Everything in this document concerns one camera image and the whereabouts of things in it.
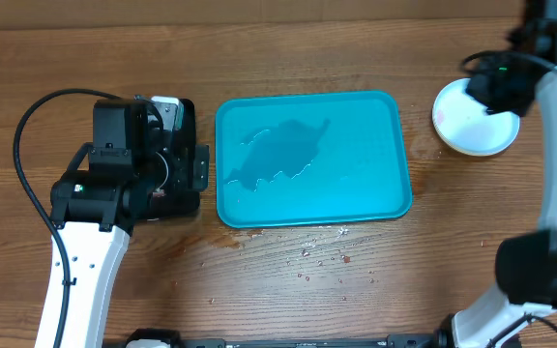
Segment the light blue rimmed plate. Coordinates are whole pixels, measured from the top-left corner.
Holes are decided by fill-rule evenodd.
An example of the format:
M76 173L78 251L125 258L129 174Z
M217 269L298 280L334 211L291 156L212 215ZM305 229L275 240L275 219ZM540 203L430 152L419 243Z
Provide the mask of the light blue rimmed plate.
M432 107L432 124L438 136L462 154L497 155L515 141L520 119L510 111L487 114L485 106L466 93L469 81L455 80L439 92Z

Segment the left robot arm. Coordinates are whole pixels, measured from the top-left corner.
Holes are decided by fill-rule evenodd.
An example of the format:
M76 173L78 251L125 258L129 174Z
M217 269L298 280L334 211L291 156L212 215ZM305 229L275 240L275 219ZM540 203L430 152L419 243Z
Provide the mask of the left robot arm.
M192 101L154 96L96 101L93 139L50 193L53 246L38 347L100 347L114 280L134 226L187 217L208 187Z

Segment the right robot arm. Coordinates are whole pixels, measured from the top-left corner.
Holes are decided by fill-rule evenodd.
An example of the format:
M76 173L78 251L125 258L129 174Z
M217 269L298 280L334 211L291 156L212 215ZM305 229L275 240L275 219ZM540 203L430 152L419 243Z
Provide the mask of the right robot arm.
M524 5L521 24L506 50L466 57L475 68L468 96L489 115L524 116L537 103L543 131L543 196L536 231L509 238L498 247L495 282L472 305L452 315L434 338L436 347L502 347L523 328L545 323L557 312L557 1Z

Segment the black plastic tray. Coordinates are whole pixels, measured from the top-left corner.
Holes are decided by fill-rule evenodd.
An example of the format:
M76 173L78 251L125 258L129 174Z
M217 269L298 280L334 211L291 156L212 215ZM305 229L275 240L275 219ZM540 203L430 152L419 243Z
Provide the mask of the black plastic tray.
M150 199L141 219L163 219L192 215L200 205L200 194L193 188L193 167L196 146L194 104L179 99L184 106L180 130L164 130L161 156L166 160L169 179Z

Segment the teal plastic serving tray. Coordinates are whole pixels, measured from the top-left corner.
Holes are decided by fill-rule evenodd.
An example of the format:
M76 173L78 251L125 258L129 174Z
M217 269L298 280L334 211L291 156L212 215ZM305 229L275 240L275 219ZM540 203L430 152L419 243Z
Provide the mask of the teal plastic serving tray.
M393 219L412 205L386 92L234 99L218 109L215 137L217 211L231 227Z

